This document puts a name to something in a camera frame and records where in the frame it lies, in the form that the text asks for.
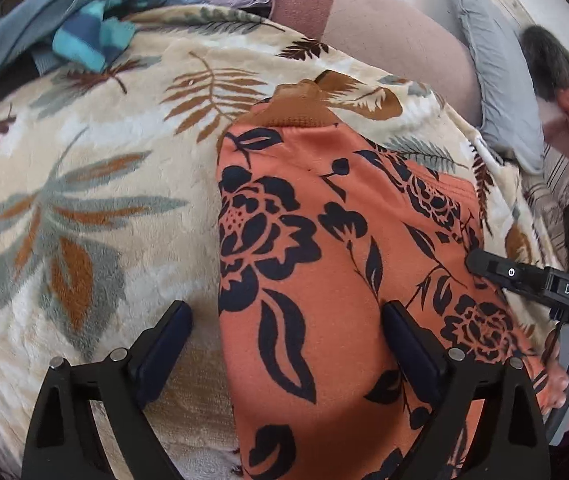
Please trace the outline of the orange black floral garment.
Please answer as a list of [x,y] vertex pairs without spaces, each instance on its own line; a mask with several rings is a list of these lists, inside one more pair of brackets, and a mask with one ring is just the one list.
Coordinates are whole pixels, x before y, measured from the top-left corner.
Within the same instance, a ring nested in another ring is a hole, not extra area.
[[520,358],[560,394],[499,290],[474,278],[469,182],[379,148],[309,80],[232,125],[218,161],[219,324],[248,479],[388,479],[431,416],[382,334],[387,302],[445,348]]

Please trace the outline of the striped sofa cover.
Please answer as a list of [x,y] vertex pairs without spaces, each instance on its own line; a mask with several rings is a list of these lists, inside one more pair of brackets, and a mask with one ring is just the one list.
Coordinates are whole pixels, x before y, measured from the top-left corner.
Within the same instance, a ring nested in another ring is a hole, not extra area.
[[562,266],[568,263],[563,213],[569,205],[569,158],[550,145],[544,148],[544,171],[524,174],[524,196],[545,226],[550,245]]

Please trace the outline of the grey blue pillow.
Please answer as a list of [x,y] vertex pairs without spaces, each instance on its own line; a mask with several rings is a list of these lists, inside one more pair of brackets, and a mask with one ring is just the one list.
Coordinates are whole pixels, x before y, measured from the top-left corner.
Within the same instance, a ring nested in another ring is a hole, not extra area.
[[449,0],[481,94],[486,144],[528,174],[544,170],[544,133],[533,81],[515,29],[492,0]]

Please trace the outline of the cream leaf print blanket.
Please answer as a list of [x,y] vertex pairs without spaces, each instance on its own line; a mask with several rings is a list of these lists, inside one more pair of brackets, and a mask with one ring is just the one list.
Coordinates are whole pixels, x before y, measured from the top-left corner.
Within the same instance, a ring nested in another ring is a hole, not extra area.
[[[518,167],[426,84],[216,6],[136,23],[109,72],[64,66],[0,102],[2,478],[21,472],[49,360],[99,361],[181,299],[193,331],[149,422],[186,478],[248,479],[219,324],[218,161],[229,128],[283,84],[312,81],[365,139],[469,182],[479,246],[554,260]],[[499,292],[541,358],[547,313]]]

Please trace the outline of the pink bolster cushion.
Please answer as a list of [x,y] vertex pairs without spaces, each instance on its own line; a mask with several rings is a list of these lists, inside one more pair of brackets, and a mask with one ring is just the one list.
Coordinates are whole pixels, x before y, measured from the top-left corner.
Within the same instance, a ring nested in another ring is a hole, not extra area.
[[468,48],[404,0],[274,0],[270,19],[389,74],[429,84],[467,122],[481,122]]

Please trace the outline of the teal blue striped garment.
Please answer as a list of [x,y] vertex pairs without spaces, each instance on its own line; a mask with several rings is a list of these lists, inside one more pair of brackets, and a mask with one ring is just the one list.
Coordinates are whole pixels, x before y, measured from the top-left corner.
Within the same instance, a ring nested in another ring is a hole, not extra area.
[[53,53],[91,73],[103,73],[130,45],[136,26],[125,16],[157,8],[166,0],[92,0],[53,35]]

